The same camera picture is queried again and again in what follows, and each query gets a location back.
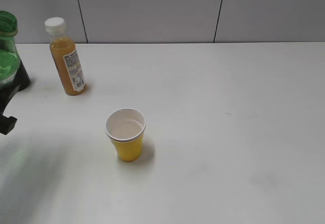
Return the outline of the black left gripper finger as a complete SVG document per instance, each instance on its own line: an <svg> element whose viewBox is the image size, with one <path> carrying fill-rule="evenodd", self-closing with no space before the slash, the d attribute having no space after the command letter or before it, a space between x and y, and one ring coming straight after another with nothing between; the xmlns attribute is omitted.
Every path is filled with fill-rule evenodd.
<svg viewBox="0 0 325 224"><path fill-rule="evenodd" d="M17 122L15 117L5 117L3 115L0 116L0 133L3 135L7 135L14 127Z"/></svg>

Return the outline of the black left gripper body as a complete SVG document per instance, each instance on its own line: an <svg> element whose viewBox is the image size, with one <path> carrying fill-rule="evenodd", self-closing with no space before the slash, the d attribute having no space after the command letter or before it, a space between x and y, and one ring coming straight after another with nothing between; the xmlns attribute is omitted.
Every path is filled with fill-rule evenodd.
<svg viewBox="0 0 325 224"><path fill-rule="evenodd" d="M19 85L17 86L8 86L6 88L1 89L1 116L3 116L3 112L5 111L8 103L10 102L10 100L12 99L12 97L18 92L19 90Z"/></svg>

